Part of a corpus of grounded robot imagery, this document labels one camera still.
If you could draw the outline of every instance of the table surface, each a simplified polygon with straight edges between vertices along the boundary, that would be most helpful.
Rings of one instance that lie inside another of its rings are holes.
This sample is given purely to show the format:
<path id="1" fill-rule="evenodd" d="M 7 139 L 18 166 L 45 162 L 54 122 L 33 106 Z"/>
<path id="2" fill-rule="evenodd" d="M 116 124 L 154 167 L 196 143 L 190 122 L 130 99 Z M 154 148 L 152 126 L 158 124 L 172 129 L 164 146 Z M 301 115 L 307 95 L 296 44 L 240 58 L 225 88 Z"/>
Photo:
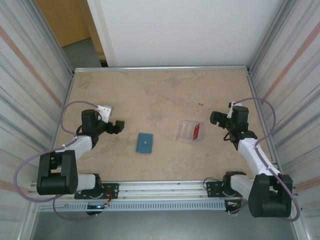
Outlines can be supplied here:
<path id="1" fill-rule="evenodd" d="M 246 73 L 231 71 L 79 72 L 69 102 L 83 100 L 113 107 L 109 120 L 125 121 L 119 134 L 100 135 L 94 149 L 77 161 L 78 173 L 98 173 L 103 181 L 171 181 L 221 179 L 227 171 L 252 173 L 229 141 L 226 129 L 210 124 L 212 111 L 227 113 L 228 103 L 251 97 Z M 260 138 L 262 127 L 253 101 L 249 129 Z M 86 104 L 73 104 L 63 124 L 75 132 Z M 183 120 L 204 123 L 203 139 L 176 141 Z M 152 153 L 137 153 L 139 133 L 153 134 Z M 72 139 L 60 132 L 58 146 Z M 262 149 L 270 157 L 267 145 Z"/>

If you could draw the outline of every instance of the metal wall panel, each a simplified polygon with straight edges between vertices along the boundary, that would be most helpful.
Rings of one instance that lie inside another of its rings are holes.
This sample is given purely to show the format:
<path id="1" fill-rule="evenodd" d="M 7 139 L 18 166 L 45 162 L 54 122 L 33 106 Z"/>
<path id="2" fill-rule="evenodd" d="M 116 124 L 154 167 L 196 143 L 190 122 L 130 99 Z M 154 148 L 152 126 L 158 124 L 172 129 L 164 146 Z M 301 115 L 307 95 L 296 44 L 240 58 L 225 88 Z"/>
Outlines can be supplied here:
<path id="1" fill-rule="evenodd" d="M 13 174 L 24 159 L 51 147 L 72 69 L 33 1 L 0 2 L 0 239 L 14 239 L 25 200 Z M 27 191 L 37 163 L 18 176 Z"/>
<path id="2" fill-rule="evenodd" d="M 259 97 L 274 106 L 273 140 L 313 236 L 320 236 L 320 1 L 296 1 L 252 69 Z M 262 104 L 268 126 L 273 116 Z"/>

